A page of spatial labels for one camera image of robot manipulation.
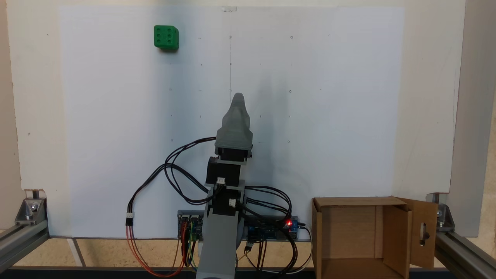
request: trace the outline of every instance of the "orange wire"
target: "orange wire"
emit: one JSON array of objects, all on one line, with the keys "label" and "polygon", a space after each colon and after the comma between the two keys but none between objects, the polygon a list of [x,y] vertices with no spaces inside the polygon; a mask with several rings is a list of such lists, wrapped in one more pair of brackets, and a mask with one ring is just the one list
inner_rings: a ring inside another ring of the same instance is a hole
[{"label": "orange wire", "polygon": [[141,264],[141,266],[147,270],[149,273],[151,273],[152,275],[155,275],[157,277],[161,277],[161,278],[167,278],[167,277],[172,277],[172,276],[175,276],[177,273],[179,273],[179,271],[182,269],[182,265],[179,266],[178,270],[176,272],[174,272],[173,274],[171,275],[162,275],[162,274],[158,274],[156,272],[154,272],[147,264],[146,262],[143,260],[143,259],[140,259],[138,257],[138,253],[137,253],[137,246],[136,246],[136,243],[134,241],[134,234],[132,233],[132,229],[129,228],[129,234],[130,234],[130,238],[131,238],[131,244],[129,245],[129,241],[128,241],[128,245],[130,246],[130,248],[132,247],[132,252],[133,252],[133,255],[134,257],[138,260],[138,262]]},{"label": "orange wire", "polygon": [[[184,239],[185,237],[185,229],[182,228],[182,231],[183,231],[183,234],[182,234],[182,239]],[[185,253],[184,253],[184,248],[182,248],[183,250],[183,261],[181,261],[181,264],[179,265],[178,269],[170,274],[170,275],[163,275],[163,274],[158,274],[156,272],[154,272],[151,267],[148,266],[148,264],[145,262],[144,259],[140,258],[138,256],[138,252],[137,252],[137,245],[136,245],[136,242],[135,242],[135,239],[134,239],[134,234],[133,234],[133,231],[131,229],[131,227],[126,227],[126,240],[127,240],[127,245],[129,246],[132,254],[134,255],[134,257],[138,260],[139,264],[146,270],[148,271],[149,273],[151,273],[152,275],[155,275],[157,277],[161,277],[161,278],[169,278],[169,277],[172,277],[172,276],[175,276],[177,275],[184,267],[184,257],[185,257]]]}]

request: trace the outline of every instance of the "white backdrop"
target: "white backdrop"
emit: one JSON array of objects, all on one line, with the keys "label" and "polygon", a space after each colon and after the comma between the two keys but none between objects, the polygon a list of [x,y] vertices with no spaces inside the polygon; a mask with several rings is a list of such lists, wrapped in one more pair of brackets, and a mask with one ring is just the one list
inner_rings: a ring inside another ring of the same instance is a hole
[{"label": "white backdrop", "polygon": [[[174,149],[214,136],[234,92],[245,95],[254,134],[243,177],[285,191],[303,222],[315,196],[391,195],[403,14],[61,8],[72,219],[84,220],[72,235],[123,237],[119,216],[136,188]],[[155,24],[179,29],[179,51],[153,46]],[[195,147],[178,164],[204,181],[213,150]],[[176,237],[179,209],[198,208],[160,175],[135,201],[136,235]]]}]

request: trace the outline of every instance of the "red wire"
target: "red wire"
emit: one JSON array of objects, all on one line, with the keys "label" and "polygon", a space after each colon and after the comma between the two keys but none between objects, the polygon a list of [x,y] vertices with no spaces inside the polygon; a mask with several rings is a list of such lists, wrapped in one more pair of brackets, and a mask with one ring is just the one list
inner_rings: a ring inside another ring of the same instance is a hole
[{"label": "red wire", "polygon": [[[181,231],[182,231],[182,239],[184,239],[185,237],[185,227],[184,225],[181,227]],[[135,242],[135,238],[134,238],[134,233],[132,231],[132,228],[130,226],[126,226],[126,240],[127,240],[127,244],[133,254],[133,256],[138,260],[139,264],[146,270],[148,271],[149,273],[151,273],[152,275],[155,275],[157,277],[161,277],[161,278],[169,278],[169,277],[172,277],[172,276],[175,276],[177,275],[184,267],[184,257],[186,256],[186,252],[184,251],[184,247],[182,247],[182,250],[183,250],[183,261],[181,262],[181,264],[179,265],[178,269],[170,274],[170,275],[163,275],[163,274],[159,274],[159,273],[156,273],[154,272],[151,267],[149,267],[149,265],[145,262],[145,260],[143,259],[143,257],[139,257],[138,254],[141,256],[141,254],[139,253],[138,251],[138,247],[136,245],[136,242]]]}]

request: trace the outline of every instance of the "circuit board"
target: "circuit board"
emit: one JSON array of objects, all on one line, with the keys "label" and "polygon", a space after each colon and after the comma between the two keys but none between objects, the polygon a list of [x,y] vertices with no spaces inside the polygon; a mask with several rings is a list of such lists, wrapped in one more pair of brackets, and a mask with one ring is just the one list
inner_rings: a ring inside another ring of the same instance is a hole
[{"label": "circuit board", "polygon": [[[281,216],[265,216],[273,220],[281,220]],[[293,216],[286,222],[283,227],[288,230],[289,235],[294,241],[298,240],[298,217]],[[265,239],[269,241],[287,241],[286,235],[277,228],[260,228],[255,223],[245,220],[245,237],[246,240]]]},{"label": "circuit board", "polygon": [[[181,224],[186,222],[188,227],[186,228],[185,235],[189,235],[190,225],[193,222],[193,235],[191,236],[192,241],[203,241],[203,215],[202,210],[179,210],[178,211],[178,238],[181,239]],[[264,216],[273,220],[281,220],[282,216]],[[284,229],[288,230],[289,235],[294,241],[298,241],[298,217],[293,216],[284,225]],[[245,231],[243,240],[256,240],[263,238],[268,241],[287,241],[286,235],[278,230],[277,228],[259,228],[257,224],[250,223],[250,221],[245,220]]]},{"label": "circuit board", "polygon": [[189,236],[190,230],[193,230],[192,241],[203,241],[203,214],[202,210],[179,210],[178,211],[178,238],[181,239],[181,225],[186,222],[185,235]]}]

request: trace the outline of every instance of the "bolt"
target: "bolt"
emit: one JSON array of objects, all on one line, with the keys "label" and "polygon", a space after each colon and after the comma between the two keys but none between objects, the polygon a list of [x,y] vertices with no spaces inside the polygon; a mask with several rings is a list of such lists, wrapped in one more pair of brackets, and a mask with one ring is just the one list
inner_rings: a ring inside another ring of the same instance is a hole
[{"label": "bolt", "polygon": [[36,211],[38,209],[38,204],[37,203],[32,203],[29,206],[29,209],[31,209],[31,211]]}]

